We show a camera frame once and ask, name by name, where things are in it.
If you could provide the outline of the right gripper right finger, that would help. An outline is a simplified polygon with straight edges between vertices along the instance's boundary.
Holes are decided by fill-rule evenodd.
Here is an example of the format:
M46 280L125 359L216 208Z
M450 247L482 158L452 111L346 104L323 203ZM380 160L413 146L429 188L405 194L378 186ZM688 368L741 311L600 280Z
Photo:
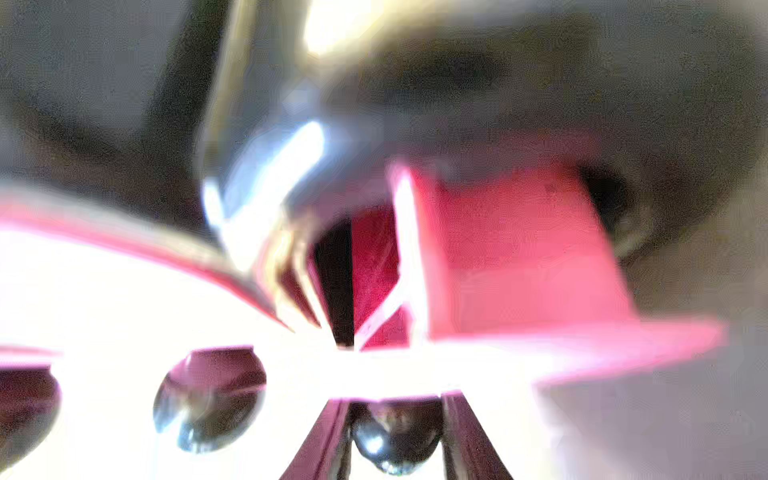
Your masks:
M446 478L512 480L466 398L451 394L441 401Z

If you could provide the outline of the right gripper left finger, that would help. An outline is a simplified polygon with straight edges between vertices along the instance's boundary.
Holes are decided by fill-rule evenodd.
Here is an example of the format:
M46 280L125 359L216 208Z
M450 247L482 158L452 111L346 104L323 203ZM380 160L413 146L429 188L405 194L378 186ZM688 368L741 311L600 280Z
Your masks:
M347 480L351 471L351 402L329 400L281 480Z

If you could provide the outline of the black pink drawer cabinet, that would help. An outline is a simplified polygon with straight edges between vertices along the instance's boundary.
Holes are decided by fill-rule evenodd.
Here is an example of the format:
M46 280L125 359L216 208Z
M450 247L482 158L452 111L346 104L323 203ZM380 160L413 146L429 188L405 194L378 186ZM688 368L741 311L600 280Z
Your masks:
M329 400L406 474L463 395L679 364L623 264L767 146L763 1L5 1L1 470L280 479Z

